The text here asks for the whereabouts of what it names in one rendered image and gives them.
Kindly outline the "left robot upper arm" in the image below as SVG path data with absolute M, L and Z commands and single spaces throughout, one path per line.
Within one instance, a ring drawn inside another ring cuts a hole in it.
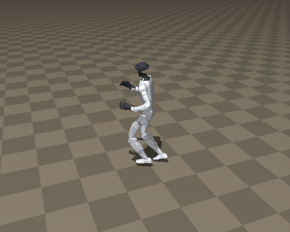
M 140 91 L 140 93 L 142 95 L 142 98 L 145 101 L 145 103 L 148 104 L 148 108 L 147 109 L 150 109 L 151 108 L 151 103 L 150 103 L 150 100 L 149 100 L 149 96 L 148 96 L 148 93 L 147 93 L 147 87 L 146 87 L 145 83 L 140 84 L 139 91 Z

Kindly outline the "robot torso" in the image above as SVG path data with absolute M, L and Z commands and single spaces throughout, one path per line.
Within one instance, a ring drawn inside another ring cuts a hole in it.
M 148 76 L 148 77 L 150 77 L 150 76 Z M 141 79 L 142 79 L 142 81 L 140 80 L 139 86 L 140 86 L 140 84 L 145 83 L 145 85 L 147 87 L 147 93 L 148 93 L 148 96 L 149 96 L 149 100 L 150 100 L 150 103 L 151 103 L 151 108 L 150 109 L 146 109 L 145 111 L 143 111 L 143 115 L 145 116 L 147 114 L 149 116 L 148 120 L 150 120 L 154 116 L 154 108 L 152 108 L 152 104 L 154 102 L 153 80 L 152 80 L 151 77 L 150 77 L 150 80 L 148 80 L 148 81 L 144 81 L 144 78 L 141 78 Z M 141 96 L 142 103 L 145 104 L 145 101 L 143 100 L 141 93 L 140 93 L 140 96 Z

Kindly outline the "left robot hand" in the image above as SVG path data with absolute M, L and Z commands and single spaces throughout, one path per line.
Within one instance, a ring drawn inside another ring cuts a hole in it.
M 124 100 L 123 100 L 124 101 Z M 124 101 L 125 102 L 125 101 Z M 129 104 L 127 104 L 126 102 L 125 103 L 122 103 L 122 102 L 120 102 L 121 104 L 120 104 L 120 109 L 123 109 L 123 110 L 130 110 L 131 111 L 131 106 L 132 107 L 135 107 L 134 105 L 129 105 Z M 121 108 L 122 107 L 122 108 Z

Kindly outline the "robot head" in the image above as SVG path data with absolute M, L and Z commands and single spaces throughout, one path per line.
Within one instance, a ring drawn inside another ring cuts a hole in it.
M 140 62 L 135 66 L 136 70 L 138 71 L 138 75 L 142 76 L 142 78 L 144 78 L 144 81 L 150 80 L 150 77 L 148 77 L 146 75 L 146 73 L 142 73 L 142 71 L 147 70 L 148 67 L 149 67 L 149 65 L 145 62 Z M 142 79 L 141 79 L 141 81 L 142 81 Z

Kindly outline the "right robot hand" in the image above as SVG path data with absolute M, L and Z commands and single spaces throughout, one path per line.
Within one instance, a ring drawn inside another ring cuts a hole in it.
M 125 87 L 128 87 L 130 90 L 131 90 L 131 88 L 136 89 L 136 87 L 133 86 L 133 85 L 131 85 L 131 84 L 129 83 L 129 81 L 122 81 L 122 82 L 120 83 L 119 86 L 125 86 Z

